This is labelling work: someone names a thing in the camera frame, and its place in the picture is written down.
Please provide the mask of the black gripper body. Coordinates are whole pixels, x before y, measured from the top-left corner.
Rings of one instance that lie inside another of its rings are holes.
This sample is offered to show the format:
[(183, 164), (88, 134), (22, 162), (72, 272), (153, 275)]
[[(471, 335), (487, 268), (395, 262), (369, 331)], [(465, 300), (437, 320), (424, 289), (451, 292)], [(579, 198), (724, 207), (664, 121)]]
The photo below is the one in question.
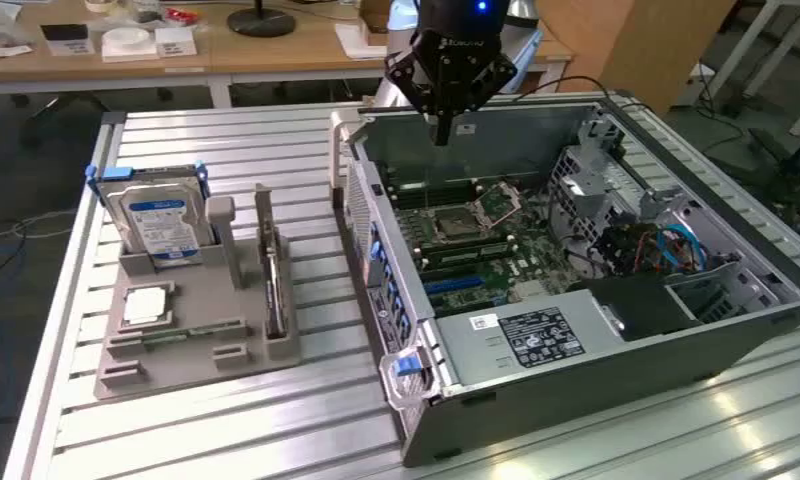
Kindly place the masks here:
[(443, 66), (453, 57), (489, 58), (503, 53), (505, 1), (421, 1), (415, 35), (423, 36), (443, 109)]

